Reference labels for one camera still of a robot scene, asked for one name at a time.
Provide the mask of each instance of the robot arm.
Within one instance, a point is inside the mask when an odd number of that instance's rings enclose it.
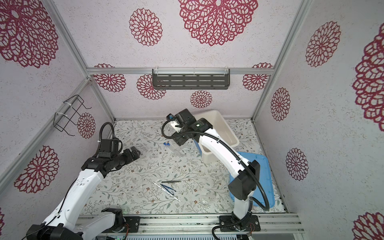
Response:
[[[101,132],[107,124],[114,130],[111,123],[105,123]],[[82,171],[63,200],[41,225],[32,225],[29,228],[27,240],[92,240],[106,229],[121,229],[124,224],[122,210],[113,208],[104,209],[97,217],[81,226],[75,226],[85,203],[105,176],[114,171],[112,169],[119,170],[140,157],[141,153],[135,147],[120,153],[119,142],[121,143],[114,137],[99,140],[98,151],[83,164]]]
[[[172,136],[164,133],[164,127],[167,123],[176,130]],[[235,225],[237,230],[245,229],[250,218],[250,199],[256,187],[262,192],[266,206],[261,205],[264,210],[269,210],[268,199],[262,186],[258,182],[260,174],[260,165],[257,161],[250,162],[248,159],[234,151],[223,139],[220,138],[213,126],[204,118],[196,120],[187,110],[179,112],[175,116],[169,114],[167,121],[162,127],[164,137],[173,139],[179,146],[183,145],[188,139],[193,138],[208,148],[223,163],[232,175],[234,180],[228,185],[228,189],[235,197],[235,207],[233,209],[232,222],[239,222]]]

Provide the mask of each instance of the white pen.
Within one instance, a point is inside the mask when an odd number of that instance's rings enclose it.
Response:
[[[177,199],[175,196],[173,196],[172,194],[170,194],[169,192],[167,192],[164,188],[162,188],[161,186],[159,186],[157,183],[153,182],[154,184],[156,184],[156,186],[158,186],[159,188],[161,188],[163,191],[165,191],[166,193],[168,193],[171,197],[173,197],[174,199],[176,199],[177,201],[181,202],[179,199]]]

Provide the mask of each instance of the blue tray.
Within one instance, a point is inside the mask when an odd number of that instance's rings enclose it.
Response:
[[[260,164],[259,182],[266,193],[266,197],[268,198],[268,201],[269,201],[269,207],[273,208],[273,206],[275,205],[275,195],[273,193],[271,170],[269,168],[268,159],[263,155],[255,154],[255,153],[248,153],[248,152],[238,152],[238,153],[241,156],[248,159],[250,162],[252,162],[253,160],[256,160]],[[230,175],[229,182],[232,182],[232,180],[233,180],[233,177]],[[235,197],[231,193],[230,195],[232,200],[235,201]],[[263,205],[265,205],[263,196],[260,193],[259,188],[256,188],[255,193],[253,194],[253,197],[259,200],[259,202],[261,202]]]

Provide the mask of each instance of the floral tablecloth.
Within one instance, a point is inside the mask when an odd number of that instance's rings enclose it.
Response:
[[[240,140],[235,149],[262,154],[249,119],[226,120]],[[115,135],[125,148],[135,146],[141,151],[138,160],[111,172],[97,186],[82,210],[82,215],[99,214],[106,207],[122,208],[124,214],[196,214],[230,213],[233,201],[229,196],[229,172],[221,162],[204,164],[192,141],[184,144],[177,156],[164,146],[161,136],[164,120],[118,121]],[[174,190],[179,201],[166,194],[153,182],[181,180],[165,184]],[[273,181],[275,206],[270,212],[285,212]],[[253,212],[262,213],[259,207]]]

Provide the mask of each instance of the clear plastic container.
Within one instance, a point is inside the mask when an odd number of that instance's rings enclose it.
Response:
[[[184,156],[180,151],[184,148],[183,145],[179,146],[177,145],[176,143],[174,142],[165,142],[164,143],[164,146],[166,146],[167,148],[169,148],[174,154],[176,154],[177,156]]]

